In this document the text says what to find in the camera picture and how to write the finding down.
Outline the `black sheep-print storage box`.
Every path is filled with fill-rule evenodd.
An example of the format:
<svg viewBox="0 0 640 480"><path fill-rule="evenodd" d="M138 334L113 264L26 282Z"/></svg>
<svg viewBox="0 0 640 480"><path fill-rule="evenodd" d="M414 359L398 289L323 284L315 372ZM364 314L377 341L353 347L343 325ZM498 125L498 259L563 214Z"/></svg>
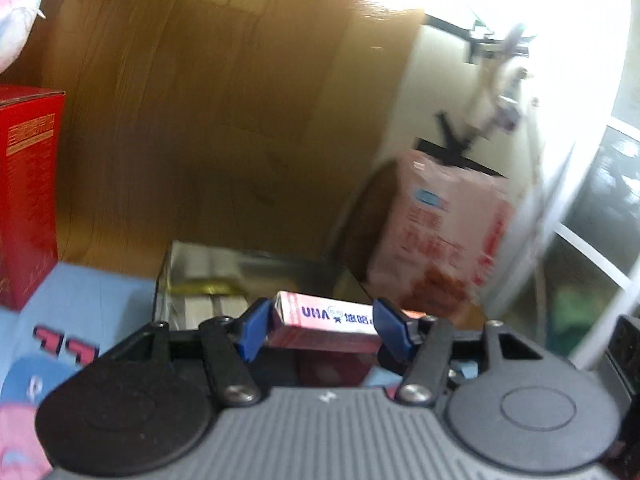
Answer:
<svg viewBox="0 0 640 480"><path fill-rule="evenodd" d="M152 319L174 332L195 330L218 315L239 318L262 297L280 290L356 304L371 300L356 278L339 264L208 247L175 240L156 280ZM267 344L250 371L258 385L306 387L370 386L376 352L342 353L273 348Z"/></svg>

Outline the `pink UHA candy box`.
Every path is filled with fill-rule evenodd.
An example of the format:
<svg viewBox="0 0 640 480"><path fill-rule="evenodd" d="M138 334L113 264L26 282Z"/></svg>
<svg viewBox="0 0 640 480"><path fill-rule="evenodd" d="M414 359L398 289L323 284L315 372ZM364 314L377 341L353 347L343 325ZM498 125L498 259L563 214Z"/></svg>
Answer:
<svg viewBox="0 0 640 480"><path fill-rule="evenodd" d="M278 292L268 342L295 350L374 353L381 339L370 304Z"/></svg>

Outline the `white power strip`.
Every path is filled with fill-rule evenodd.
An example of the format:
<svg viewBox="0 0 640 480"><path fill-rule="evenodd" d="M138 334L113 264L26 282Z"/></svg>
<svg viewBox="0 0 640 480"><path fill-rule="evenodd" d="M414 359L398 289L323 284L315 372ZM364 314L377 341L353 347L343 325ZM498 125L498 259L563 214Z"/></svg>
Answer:
<svg viewBox="0 0 640 480"><path fill-rule="evenodd" d="M485 124L484 133L491 134L494 130L507 134L514 133L521 117L522 112L518 101L506 96L498 96Z"/></svg>

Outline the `black device with green light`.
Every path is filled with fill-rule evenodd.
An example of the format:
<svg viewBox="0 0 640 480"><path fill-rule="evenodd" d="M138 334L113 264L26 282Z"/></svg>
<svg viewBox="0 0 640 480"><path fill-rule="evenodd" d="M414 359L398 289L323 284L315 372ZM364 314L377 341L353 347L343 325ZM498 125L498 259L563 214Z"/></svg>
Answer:
<svg viewBox="0 0 640 480"><path fill-rule="evenodd" d="M622 423L616 467L625 479L639 478L639 319L621 315L600 363L602 382L616 401Z"/></svg>

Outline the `red gift box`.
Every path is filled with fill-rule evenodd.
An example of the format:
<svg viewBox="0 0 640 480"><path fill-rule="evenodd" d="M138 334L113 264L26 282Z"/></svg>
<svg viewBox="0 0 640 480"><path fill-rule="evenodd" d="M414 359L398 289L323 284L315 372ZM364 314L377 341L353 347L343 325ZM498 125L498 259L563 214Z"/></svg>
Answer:
<svg viewBox="0 0 640 480"><path fill-rule="evenodd" d="M1 305L22 310L58 262L55 175L65 93L1 87Z"/></svg>

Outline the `wooden headboard panel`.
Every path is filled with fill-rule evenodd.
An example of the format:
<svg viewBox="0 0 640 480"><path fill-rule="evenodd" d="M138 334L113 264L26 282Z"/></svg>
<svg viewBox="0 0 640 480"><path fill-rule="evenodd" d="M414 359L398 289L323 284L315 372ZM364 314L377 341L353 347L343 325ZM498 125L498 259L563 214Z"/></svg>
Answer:
<svg viewBox="0 0 640 480"><path fill-rule="evenodd" d="M2 79L66 95L62 258L153 275L172 240L320 256L422 21L397 0L43 0Z"/></svg>

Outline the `Peppa Pig blue bedsheet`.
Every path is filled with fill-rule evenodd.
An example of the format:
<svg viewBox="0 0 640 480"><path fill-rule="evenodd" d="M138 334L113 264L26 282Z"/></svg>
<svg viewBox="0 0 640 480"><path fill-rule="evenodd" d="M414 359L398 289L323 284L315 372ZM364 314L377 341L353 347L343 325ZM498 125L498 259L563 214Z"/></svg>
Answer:
<svg viewBox="0 0 640 480"><path fill-rule="evenodd" d="M1 311L1 475L41 479L51 466L36 437L43 398L151 321L155 284L60 263L19 311ZM397 374L374 356L262 349L252 374L267 386L384 387Z"/></svg>

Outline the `frosted glass sliding door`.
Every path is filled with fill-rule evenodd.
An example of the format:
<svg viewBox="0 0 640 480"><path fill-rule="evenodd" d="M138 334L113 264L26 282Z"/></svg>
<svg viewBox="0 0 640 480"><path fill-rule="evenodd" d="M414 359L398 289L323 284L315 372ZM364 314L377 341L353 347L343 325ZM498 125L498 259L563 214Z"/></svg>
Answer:
<svg viewBox="0 0 640 480"><path fill-rule="evenodd" d="M593 136L521 206L515 254L484 293L511 324L581 368L600 360L617 319L639 310L639 85L624 80Z"/></svg>

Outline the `pink blue plush toy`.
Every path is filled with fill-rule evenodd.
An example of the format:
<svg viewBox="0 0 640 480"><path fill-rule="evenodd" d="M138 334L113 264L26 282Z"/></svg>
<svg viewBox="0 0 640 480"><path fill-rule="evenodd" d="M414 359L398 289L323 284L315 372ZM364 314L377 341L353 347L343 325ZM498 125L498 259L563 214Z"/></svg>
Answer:
<svg viewBox="0 0 640 480"><path fill-rule="evenodd" d="M42 0L1 0L1 71L21 55L36 18L46 18Z"/></svg>

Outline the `pink twisted-snack bag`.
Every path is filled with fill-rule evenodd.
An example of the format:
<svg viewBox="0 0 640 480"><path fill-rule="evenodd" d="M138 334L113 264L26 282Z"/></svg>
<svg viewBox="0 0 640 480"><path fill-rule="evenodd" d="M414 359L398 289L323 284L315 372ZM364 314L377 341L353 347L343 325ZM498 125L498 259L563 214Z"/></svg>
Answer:
<svg viewBox="0 0 640 480"><path fill-rule="evenodd" d="M367 281L402 310L456 318L490 277L513 208L508 180L403 154Z"/></svg>

